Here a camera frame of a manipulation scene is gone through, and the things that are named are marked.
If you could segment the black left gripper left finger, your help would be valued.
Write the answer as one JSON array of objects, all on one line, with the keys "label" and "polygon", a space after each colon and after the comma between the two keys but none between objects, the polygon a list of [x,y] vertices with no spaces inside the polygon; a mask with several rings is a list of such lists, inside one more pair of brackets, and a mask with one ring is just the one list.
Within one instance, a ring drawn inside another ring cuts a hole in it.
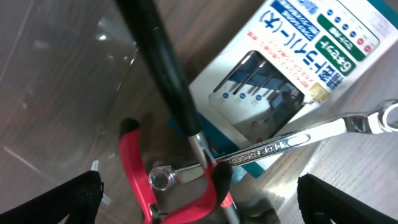
[{"label": "black left gripper left finger", "polygon": [[28,202],[1,214],[1,223],[95,222],[103,198],[100,173],[87,171]]}]

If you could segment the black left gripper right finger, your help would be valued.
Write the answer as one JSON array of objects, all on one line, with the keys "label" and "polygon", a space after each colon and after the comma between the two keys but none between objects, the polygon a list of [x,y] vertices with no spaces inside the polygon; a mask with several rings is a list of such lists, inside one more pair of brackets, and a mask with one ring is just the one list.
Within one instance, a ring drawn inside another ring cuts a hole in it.
[{"label": "black left gripper right finger", "polygon": [[297,201],[306,224],[397,224],[397,220],[312,174],[298,178]]}]

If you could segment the red black handled pliers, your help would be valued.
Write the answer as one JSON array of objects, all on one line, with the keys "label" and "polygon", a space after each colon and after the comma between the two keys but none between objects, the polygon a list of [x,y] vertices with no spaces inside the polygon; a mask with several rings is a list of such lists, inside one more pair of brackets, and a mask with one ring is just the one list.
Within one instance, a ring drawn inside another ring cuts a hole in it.
[{"label": "red black handled pliers", "polygon": [[220,162],[211,166],[204,173],[208,185],[199,198],[173,212],[160,213],[157,217],[157,199],[141,159],[139,122],[133,118],[124,118],[120,123],[119,156],[124,173],[140,205],[144,223],[190,223],[207,216],[222,204],[233,177],[233,170],[229,164]]}]

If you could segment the silver double ring wrench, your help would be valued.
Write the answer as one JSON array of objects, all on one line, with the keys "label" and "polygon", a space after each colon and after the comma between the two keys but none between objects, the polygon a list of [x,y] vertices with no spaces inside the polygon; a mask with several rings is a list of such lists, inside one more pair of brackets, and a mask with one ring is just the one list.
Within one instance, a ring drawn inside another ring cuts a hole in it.
[{"label": "silver double ring wrench", "polygon": [[[298,147],[322,141],[346,133],[381,134],[397,131],[397,125],[387,122],[388,115],[397,109],[397,100],[382,101],[367,113],[342,114],[215,159],[226,162],[232,168],[256,162]],[[186,184],[203,175],[199,163],[179,169],[158,166],[149,172],[149,182],[156,190],[167,190],[174,183]]]}]

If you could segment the blue white bit set box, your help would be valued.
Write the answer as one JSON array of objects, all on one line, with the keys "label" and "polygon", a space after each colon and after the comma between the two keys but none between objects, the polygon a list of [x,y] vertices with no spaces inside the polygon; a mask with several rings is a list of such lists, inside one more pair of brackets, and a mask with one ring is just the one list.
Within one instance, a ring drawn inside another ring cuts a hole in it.
[{"label": "blue white bit set box", "polygon": [[[396,41],[385,1],[266,1],[190,84],[212,156],[318,123]],[[280,155],[239,168],[259,177]]]}]

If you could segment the claw hammer black orange handle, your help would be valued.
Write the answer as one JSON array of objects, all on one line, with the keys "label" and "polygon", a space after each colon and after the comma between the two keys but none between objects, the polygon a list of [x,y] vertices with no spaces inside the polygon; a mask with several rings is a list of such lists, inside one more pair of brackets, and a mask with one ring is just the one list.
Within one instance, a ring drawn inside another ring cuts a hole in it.
[{"label": "claw hammer black orange handle", "polygon": [[116,4],[169,111],[186,134],[204,176],[207,169],[220,162],[215,161],[209,150],[183,69],[154,2],[117,0]]}]

